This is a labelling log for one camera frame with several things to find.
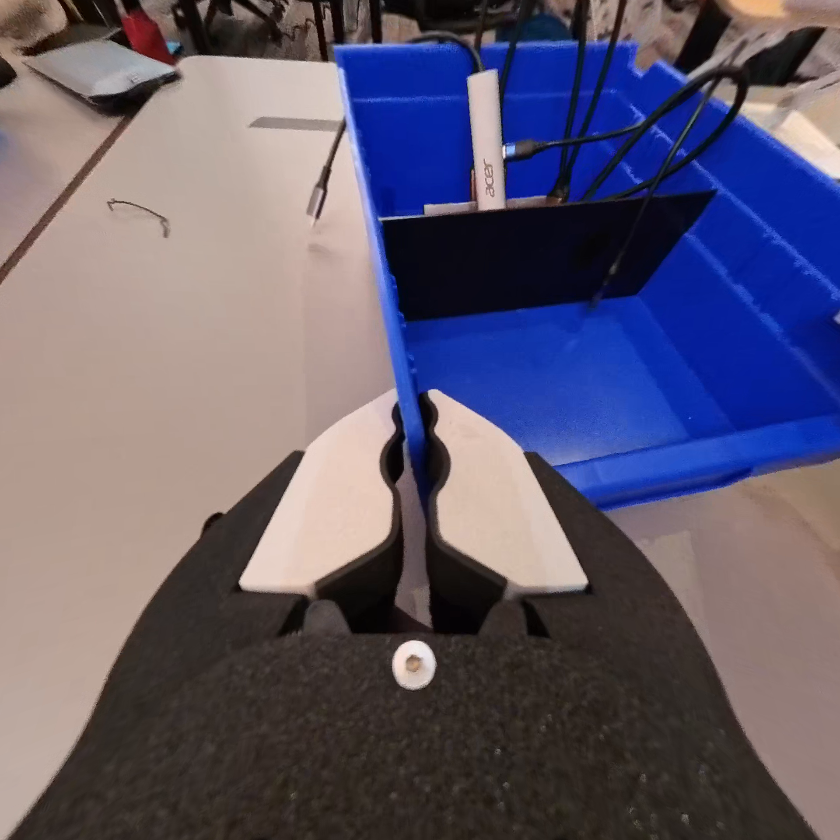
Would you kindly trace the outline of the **small red storage bin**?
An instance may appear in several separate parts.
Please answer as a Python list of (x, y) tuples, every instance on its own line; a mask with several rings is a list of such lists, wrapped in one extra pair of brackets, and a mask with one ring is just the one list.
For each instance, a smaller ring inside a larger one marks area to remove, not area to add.
[(131, 48), (138, 54), (168, 66), (175, 64), (166, 39), (141, 2), (122, 1), (122, 29)]

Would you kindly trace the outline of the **black bin divider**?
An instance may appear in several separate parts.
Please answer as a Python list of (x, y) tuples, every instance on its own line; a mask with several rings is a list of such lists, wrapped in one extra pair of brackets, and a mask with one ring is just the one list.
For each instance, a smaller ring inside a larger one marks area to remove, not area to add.
[(638, 294), (715, 191), (382, 219), (408, 322)]

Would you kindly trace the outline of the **blue plastic bin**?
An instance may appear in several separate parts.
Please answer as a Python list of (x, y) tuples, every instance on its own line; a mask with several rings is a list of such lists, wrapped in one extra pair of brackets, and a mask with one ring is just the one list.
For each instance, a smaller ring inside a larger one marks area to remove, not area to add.
[(745, 73), (691, 80), (635, 67), (636, 46), (585, 56), (517, 47), (503, 143), (525, 206), (715, 191), (640, 292), (408, 322), (367, 235), (412, 460), (422, 394), (438, 389), (539, 454), (600, 508), (724, 487), (838, 458), (838, 185), (706, 90), (746, 98)]

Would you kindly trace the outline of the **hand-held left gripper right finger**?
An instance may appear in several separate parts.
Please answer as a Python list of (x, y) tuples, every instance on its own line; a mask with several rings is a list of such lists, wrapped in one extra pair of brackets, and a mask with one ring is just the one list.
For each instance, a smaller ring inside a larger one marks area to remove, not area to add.
[(518, 443), (438, 389), (424, 395), (441, 456), (429, 497), (429, 580), (448, 599), (582, 593), (589, 581)]

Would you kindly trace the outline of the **grey desk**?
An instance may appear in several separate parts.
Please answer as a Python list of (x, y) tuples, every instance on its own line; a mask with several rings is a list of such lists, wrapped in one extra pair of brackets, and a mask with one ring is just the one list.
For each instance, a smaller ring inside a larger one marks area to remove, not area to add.
[[(2, 838), (204, 522), (393, 387), (334, 65), (192, 58), (2, 270)], [(838, 462), (608, 513), (838, 838)]]

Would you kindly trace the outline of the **grey flat pouch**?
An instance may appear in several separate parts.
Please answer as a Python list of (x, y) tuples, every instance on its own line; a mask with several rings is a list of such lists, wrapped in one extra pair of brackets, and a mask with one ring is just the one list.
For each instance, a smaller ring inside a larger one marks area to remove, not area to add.
[(89, 40), (24, 58), (60, 88), (100, 108), (147, 99), (180, 78), (178, 69), (111, 40)]

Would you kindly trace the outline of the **grey USB hub with cable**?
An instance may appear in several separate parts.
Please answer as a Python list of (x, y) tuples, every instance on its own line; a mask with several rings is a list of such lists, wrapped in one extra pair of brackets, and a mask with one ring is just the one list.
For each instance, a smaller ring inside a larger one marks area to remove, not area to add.
[(496, 68), (463, 36), (426, 31), (396, 44), (338, 45), (335, 59), (365, 233), (426, 204), (480, 211), (506, 200)]

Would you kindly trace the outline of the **teal plastic object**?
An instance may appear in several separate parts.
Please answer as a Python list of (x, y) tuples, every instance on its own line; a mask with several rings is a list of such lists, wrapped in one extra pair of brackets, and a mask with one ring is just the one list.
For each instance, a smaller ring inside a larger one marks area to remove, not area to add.
[(532, 15), (524, 23), (519, 40), (533, 41), (567, 41), (572, 40), (570, 26), (560, 17), (548, 13)]

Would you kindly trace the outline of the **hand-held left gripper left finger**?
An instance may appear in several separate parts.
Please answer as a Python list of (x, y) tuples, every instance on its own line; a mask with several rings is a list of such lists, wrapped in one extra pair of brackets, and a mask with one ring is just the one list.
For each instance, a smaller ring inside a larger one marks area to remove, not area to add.
[(328, 597), (401, 535), (403, 421), (391, 389), (303, 453), (238, 580), (242, 592)]

